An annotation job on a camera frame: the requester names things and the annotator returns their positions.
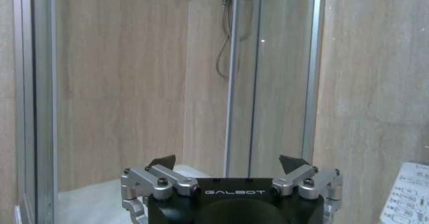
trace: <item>vertical metal rail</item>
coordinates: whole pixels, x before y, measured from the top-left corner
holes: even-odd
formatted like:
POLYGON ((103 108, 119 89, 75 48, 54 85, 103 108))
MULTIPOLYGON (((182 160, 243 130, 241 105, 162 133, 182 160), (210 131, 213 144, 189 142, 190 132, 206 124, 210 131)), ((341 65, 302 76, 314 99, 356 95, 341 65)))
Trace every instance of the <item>vertical metal rail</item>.
POLYGON ((32 0, 14 0, 19 213, 36 218, 32 0))
POLYGON ((262 3, 258 3, 258 31, 257 31, 257 46, 256 46, 256 69, 254 69, 254 91, 253 91, 253 113, 250 123, 250 143, 249 143, 249 160, 247 160, 247 177, 253 172, 253 152, 254 152, 254 128, 256 128, 256 112, 257 112, 257 88, 258 88, 258 64, 260 64, 260 47, 261 47, 261 28, 262 28, 262 3))
POLYGON ((313 163, 325 0, 314 0, 302 158, 313 163))
POLYGON ((235 85, 235 65, 239 58, 239 18, 241 0, 233 1, 233 36, 231 36, 231 58, 230 58, 230 82, 229 82, 229 103, 227 103, 227 126, 226 126, 226 150, 223 176, 230 175, 230 152, 231 152, 231 127, 234 111, 234 85, 235 85))
POLYGON ((51 0, 51 64, 52 64, 52 155, 54 155, 54 223, 58 222, 59 177, 58 177, 58 55, 56 55, 56 0, 51 0))

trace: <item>white control panel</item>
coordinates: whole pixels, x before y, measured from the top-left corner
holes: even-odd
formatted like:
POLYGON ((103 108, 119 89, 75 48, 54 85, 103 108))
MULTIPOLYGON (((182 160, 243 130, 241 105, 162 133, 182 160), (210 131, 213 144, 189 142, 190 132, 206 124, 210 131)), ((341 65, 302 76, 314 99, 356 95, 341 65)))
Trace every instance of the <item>white control panel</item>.
POLYGON ((403 164, 380 216, 384 224, 429 223, 429 166, 403 164))

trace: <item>beige wall tile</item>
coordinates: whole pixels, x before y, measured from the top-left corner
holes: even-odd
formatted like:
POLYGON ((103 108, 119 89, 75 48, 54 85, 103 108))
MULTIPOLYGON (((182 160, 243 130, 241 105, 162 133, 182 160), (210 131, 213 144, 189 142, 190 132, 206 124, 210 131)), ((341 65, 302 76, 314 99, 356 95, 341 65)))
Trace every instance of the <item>beige wall tile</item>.
POLYGON ((118 178, 125 166, 165 154, 182 160, 187 0, 59 6, 64 191, 118 178))
MULTIPOLYGON (((213 176, 223 174, 229 83, 217 74, 225 40, 221 0, 189 1, 183 163, 213 176)), ((221 67, 229 68, 230 51, 221 67)))
POLYGON ((424 0, 326 0, 314 164, 345 176, 336 223, 377 223, 404 161, 428 160, 424 0))
POLYGON ((15 149, 14 5, 12 0, 0 0, 0 223, 15 220, 15 149))
POLYGON ((223 175, 226 108, 189 101, 185 111, 183 163, 211 176, 223 175))
POLYGON ((14 222, 18 198, 15 159, 15 100, 0 98, 0 222, 14 222))

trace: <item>glass panel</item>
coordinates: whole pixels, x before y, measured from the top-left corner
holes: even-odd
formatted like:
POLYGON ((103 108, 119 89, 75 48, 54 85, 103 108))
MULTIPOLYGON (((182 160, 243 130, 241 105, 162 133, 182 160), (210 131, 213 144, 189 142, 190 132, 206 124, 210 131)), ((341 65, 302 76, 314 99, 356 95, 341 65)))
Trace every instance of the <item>glass panel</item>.
POLYGON ((237 12, 235 75, 231 102, 229 177, 249 175, 253 127, 256 66, 258 49, 260 1, 239 0, 237 12))
POLYGON ((262 0, 252 176, 284 174, 280 154, 301 157, 314 0, 262 0))

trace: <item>silver joint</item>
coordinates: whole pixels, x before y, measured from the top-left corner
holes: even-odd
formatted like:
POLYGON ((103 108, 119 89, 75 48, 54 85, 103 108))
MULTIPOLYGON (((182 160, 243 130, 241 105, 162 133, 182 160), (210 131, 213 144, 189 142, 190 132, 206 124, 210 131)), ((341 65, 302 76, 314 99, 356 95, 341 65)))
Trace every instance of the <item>silver joint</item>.
POLYGON ((194 196, 199 192, 199 184, 195 178, 186 177, 162 165, 154 165, 149 172, 163 177, 173 184, 179 195, 194 196))
POLYGON ((298 169, 290 172, 286 177, 273 179, 273 188, 281 196, 292 195, 294 187, 301 181, 312 177, 314 173, 316 169, 310 165, 302 165, 298 169))

